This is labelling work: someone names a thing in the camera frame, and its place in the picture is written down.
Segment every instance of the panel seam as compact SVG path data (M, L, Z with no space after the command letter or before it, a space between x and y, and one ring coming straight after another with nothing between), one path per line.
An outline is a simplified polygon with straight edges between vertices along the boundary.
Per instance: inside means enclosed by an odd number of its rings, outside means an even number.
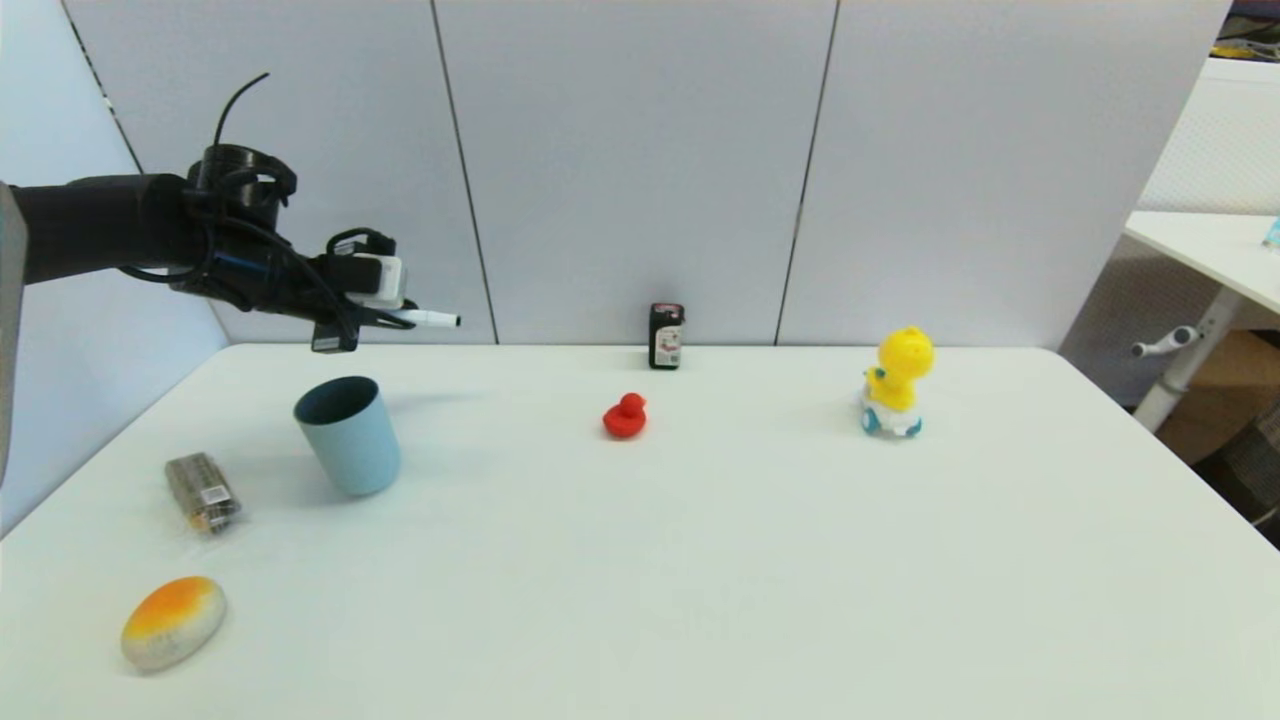
M449 101L449 117L453 120L453 140L458 147L458 163L462 165L462 186L467 193L467 210L471 214L471 232L476 240L476 258L480 260L480 281L484 283L484 297L489 304L489 324L493 328L494 345L498 340L498 318L493 310L493 292L489 291L489 270L484 263L484 246L480 243L480 224L476 222L476 204L471 196L471 176L467 172L467 156L462 150L462 127L458 124L458 109L453 101L453 82L449 79L449 63L444 58L444 35L440 32L440 14L431 0L431 24L435 26L435 47L440 54L440 73L444 76L444 95Z
M800 202L796 206L796 220L791 228L791 254L787 256L787 274L782 281L782 302L778 306L778 324L773 331L773 345L777 346L782 338L782 316L787 309L787 292L791 290L791 268L796 260L796 245L800 241L800 223L804 217L805 195L809 192L809 174L813 170L813 149L818 143L818 123L822 119L822 102L827 97L827 76L831 73L831 54L836 47L836 26L840 23L840 5L844 0L836 0L836 9L831 17L831 36L827 38L827 60L822 65L822 85L818 88L818 108L813 115L813 132L809 136L809 155L804 165L804 181L800 183Z
M138 154L133 151L133 143L129 142L129 136L124 132L124 126L120 124L120 117L115 114L115 105L111 104L111 99L106 95L106 88L102 87L102 78L97 74L97 68L93 67L93 59L88 56L88 49L84 47L84 40L79 35L79 28L76 27L76 18L72 17L70 8L67 6L67 0L61 0L59 5L63 8L63 14L67 15L67 24L72 26L72 35L76 36L76 44L79 45L84 64L88 65L88 72L93 74L97 91L102 95L102 104L106 105L106 111L111 114L115 131L120 133L120 140L124 141L124 147L129 151L129 158L133 159L133 167L137 168L140 176L145 174L142 172L142 163L138 161Z

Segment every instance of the black cable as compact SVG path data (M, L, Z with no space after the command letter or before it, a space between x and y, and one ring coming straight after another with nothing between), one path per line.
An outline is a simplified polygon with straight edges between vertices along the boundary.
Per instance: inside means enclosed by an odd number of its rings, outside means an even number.
M411 331L417 327L415 323L397 318L396 315L392 315L390 313L387 313L384 310L369 310L367 307L365 310L374 318L380 320L379 323L376 323L379 328L387 328L390 331Z
M302 274L307 275L307 279L311 281L311 284L314 284L316 290L319 290L320 293L325 296L325 300L328 300L330 305L333 305L334 315L337 315L338 324L342 325L343 334L348 340L355 340L356 331L355 328L351 327L351 318L347 316L347 307L338 299L338 295L334 293L333 288L329 287L329 283L324 282L324 278L320 277L320 273L317 273L316 269L307 263L307 259L300 255L298 251L294 250L292 245L289 245L289 241L284 240L273 231L262 229L255 225L253 223L248 223L238 218L225 217L220 222L224 225L262 238L270 242L271 245L279 247L280 250L283 250L285 256L292 259L298 265L298 268L302 269Z
M244 91L247 91L248 88L253 87L255 85L262 82L271 73L262 73L262 74L257 76L256 78L248 81L244 85L244 87L241 87L239 90L237 90L236 95L232 95L232 99L227 101L227 106L223 108L221 117L218 118L218 129L214 131L214 147L218 147L218 145L223 140L223 124L227 123L227 115L232 111L232 105L234 105L236 101L239 100L241 95L244 95Z
M188 281L198 279L205 273L207 273L209 269L214 265L214 256L216 255L214 252L214 249L216 247L216 245L214 243L214 232L212 232L212 229L207 224L204 225L202 229L205 231L205 256L200 260L198 265L196 265L195 268L192 268L189 270L186 270L186 272L182 272L182 273L173 273L173 274L169 274L169 275L161 275L159 273L148 273L146 270L142 270L142 269L138 269L138 268L133 268L133 266L123 266L123 268L118 268L118 269L122 273L124 273L125 275L129 275L133 279L138 279L138 281L143 281L143 282L148 282L148 283L173 284L173 283L182 283L182 282L188 282Z

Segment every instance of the yellow duck figure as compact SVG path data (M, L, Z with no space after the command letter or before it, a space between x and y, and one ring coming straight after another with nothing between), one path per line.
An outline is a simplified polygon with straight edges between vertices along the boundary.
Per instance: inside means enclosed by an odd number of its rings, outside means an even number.
M924 420L911 413L915 407L915 380L933 368L933 341L920 328L902 328L879 346L879 365L867 370L863 388L863 429L868 434L881 430L899 437L914 437Z

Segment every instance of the light blue cup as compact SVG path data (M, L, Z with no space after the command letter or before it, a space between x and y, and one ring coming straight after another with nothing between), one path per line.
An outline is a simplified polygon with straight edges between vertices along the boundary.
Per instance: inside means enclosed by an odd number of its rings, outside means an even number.
M396 482L399 442L374 380L352 375L316 386L293 406L293 418L343 492L371 495Z
M1276 222L1271 223L1267 237L1262 238L1262 246L1272 252L1280 252L1280 218L1276 218Z

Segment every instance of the red rubber duck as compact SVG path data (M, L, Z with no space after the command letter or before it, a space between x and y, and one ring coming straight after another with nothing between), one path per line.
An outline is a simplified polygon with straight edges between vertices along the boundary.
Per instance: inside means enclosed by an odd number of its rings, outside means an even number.
M618 438L628 438L644 428L644 398L634 392L622 396L618 402L604 414L604 429Z

